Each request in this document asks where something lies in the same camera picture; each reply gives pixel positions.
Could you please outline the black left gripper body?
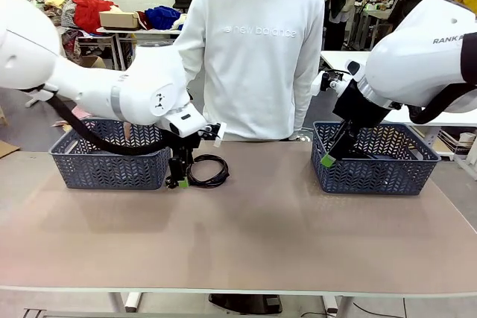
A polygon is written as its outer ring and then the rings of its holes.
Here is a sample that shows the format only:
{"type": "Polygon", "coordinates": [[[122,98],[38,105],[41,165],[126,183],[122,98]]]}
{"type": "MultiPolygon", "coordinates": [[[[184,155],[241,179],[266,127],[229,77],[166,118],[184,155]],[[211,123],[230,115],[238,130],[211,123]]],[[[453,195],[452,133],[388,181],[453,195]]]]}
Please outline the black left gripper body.
{"type": "Polygon", "coordinates": [[[198,133],[193,133],[184,138],[173,135],[168,146],[172,150],[174,159],[179,159],[183,165],[190,165],[194,160],[193,151],[199,148],[200,142],[201,137],[198,133]]]}

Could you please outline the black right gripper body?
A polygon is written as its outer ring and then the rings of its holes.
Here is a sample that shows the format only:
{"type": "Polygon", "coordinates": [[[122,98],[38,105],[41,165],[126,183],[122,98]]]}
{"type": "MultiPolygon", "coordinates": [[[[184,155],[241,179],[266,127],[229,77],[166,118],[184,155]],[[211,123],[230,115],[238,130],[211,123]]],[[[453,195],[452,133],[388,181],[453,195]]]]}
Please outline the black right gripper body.
{"type": "Polygon", "coordinates": [[[333,114],[349,121],[358,128],[370,128],[379,125],[388,114],[388,109],[366,99],[358,89],[358,83],[351,80],[338,97],[333,114]]]}

